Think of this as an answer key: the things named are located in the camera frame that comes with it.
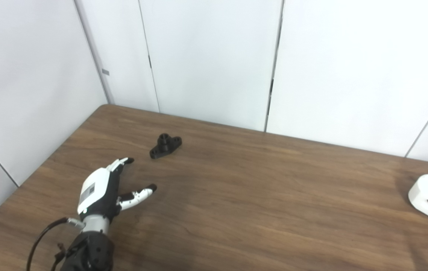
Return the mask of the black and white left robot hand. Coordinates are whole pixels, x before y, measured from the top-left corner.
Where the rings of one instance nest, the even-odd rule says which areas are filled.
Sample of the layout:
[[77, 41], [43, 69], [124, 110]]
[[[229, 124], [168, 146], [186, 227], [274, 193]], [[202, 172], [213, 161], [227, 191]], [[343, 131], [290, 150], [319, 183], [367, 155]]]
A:
[[92, 172], [80, 191], [77, 213], [82, 221], [92, 215], [99, 215], [112, 221], [121, 211], [140, 204], [157, 190], [155, 184], [125, 194], [119, 194], [120, 175], [133, 158], [121, 158], [112, 164]]

